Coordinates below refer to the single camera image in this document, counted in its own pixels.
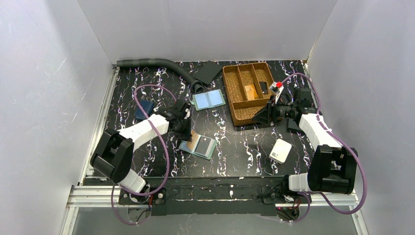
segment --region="black marble table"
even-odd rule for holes
[[[222,66],[254,63],[257,61],[218,62]],[[275,81],[281,81],[294,72],[303,72],[301,61],[266,61]],[[204,62],[185,62],[181,66],[191,74],[197,73]],[[141,84],[157,84],[168,88],[177,99],[189,101],[189,85],[177,74],[166,68],[121,68],[115,85],[106,128],[116,130],[130,127],[138,121],[134,113],[138,108],[133,91]],[[308,87],[305,79],[295,77],[286,84],[292,94],[294,87]],[[226,96],[222,74],[205,92],[221,89]],[[152,101],[155,107],[173,105],[172,97],[162,90],[145,88],[138,92],[139,100]],[[266,126],[251,124],[235,127],[231,119],[228,100],[226,105],[196,111],[192,106],[192,127],[204,136],[218,141],[211,160],[206,160],[178,149],[179,141],[173,134],[164,135],[170,156],[170,177],[224,177],[224,176],[267,176],[299,174],[308,170],[313,149],[307,137],[286,131],[286,121]],[[284,164],[272,161],[270,154],[278,138],[291,143],[291,152]],[[134,153],[132,169],[141,176],[163,176],[166,159],[158,138],[143,145]]]

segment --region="light blue panel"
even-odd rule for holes
[[[208,95],[206,93],[196,94],[194,95],[194,99],[199,109],[210,107],[209,101],[208,101]]]
[[[222,94],[219,92],[219,90],[214,90],[208,92],[207,94],[209,96],[211,106],[223,104]]]

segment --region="brown tray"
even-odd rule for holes
[[[224,66],[223,80],[233,124],[240,126],[254,123],[252,117],[267,104],[271,96],[270,91],[263,94],[259,86],[259,82],[267,82],[268,87],[274,82],[268,64],[262,62]],[[248,100],[245,86],[252,84],[255,86],[258,99]]]

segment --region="robotic arm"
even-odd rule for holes
[[[356,161],[352,154],[333,139],[317,121],[317,109],[312,107],[311,89],[295,88],[294,102],[282,103],[279,97],[284,87],[281,83],[273,83],[271,96],[267,105],[258,111],[253,120],[264,124],[276,122],[278,118],[291,118],[307,135],[313,149],[314,158],[308,173],[286,176],[282,191],[293,192],[332,192],[350,194],[354,188]],[[325,127],[323,117],[320,121]]]
[[[114,183],[141,192],[146,182],[131,169],[133,152],[156,137],[150,121],[161,135],[173,131],[179,140],[191,140],[190,105],[177,100],[173,107],[160,110],[149,119],[119,131],[107,129],[91,158],[91,165]]]

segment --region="white wall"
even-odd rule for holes
[[[0,63],[0,234],[59,234],[112,66],[76,0],[1,1]]]
[[[113,64],[307,59],[337,0],[78,0]]]
[[[415,234],[414,9],[409,0],[339,0],[309,59],[324,120],[365,166],[370,234]]]

